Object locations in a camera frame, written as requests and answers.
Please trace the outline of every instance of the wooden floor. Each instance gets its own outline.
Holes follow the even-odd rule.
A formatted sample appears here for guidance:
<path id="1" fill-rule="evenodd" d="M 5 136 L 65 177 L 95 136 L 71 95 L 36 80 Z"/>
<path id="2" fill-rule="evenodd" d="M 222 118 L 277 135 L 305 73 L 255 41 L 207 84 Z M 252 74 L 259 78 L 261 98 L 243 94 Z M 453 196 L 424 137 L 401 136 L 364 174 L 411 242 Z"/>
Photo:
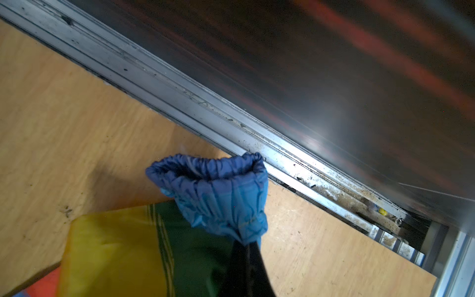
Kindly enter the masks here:
<path id="1" fill-rule="evenodd" d="M 164 200 L 152 161 L 227 156 L 3 22 L 0 90 L 0 295 L 61 260 L 79 215 Z M 430 295 L 434 276 L 279 185 L 266 213 L 279 296 Z"/>

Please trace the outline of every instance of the green stripe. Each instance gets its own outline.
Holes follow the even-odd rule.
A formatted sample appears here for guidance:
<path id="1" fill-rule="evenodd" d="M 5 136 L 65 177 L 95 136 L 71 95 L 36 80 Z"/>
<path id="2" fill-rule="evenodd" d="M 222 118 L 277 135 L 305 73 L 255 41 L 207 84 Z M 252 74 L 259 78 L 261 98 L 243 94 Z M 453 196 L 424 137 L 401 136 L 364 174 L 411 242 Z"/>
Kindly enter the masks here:
<path id="1" fill-rule="evenodd" d="M 168 240 L 167 230 L 165 229 L 165 222 L 163 221 L 161 215 L 158 215 L 157 223 L 159 224 L 159 227 L 160 227 L 163 244 L 164 244 L 165 250 L 167 251 L 167 256 L 171 264 L 171 275 L 173 276 L 173 268 L 174 268 L 173 252 L 171 249 L 170 241 Z"/>
<path id="2" fill-rule="evenodd" d="M 147 205 L 147 216 L 150 218 L 150 220 L 153 221 L 152 208 L 150 207 L 150 205 Z"/>
<path id="3" fill-rule="evenodd" d="M 164 230 L 161 227 L 161 225 L 163 225 L 163 221 L 161 216 L 156 211 L 155 205 L 151 205 L 151 210 L 153 213 L 153 221 L 157 230 L 158 246 L 160 249 L 160 257 L 162 258 L 163 272 L 165 273 L 165 278 L 167 280 L 167 296 L 173 297 L 175 295 L 173 287 L 173 274 L 170 271 L 171 263 L 169 260 L 169 253 L 165 248 L 165 238 L 163 237 Z"/>

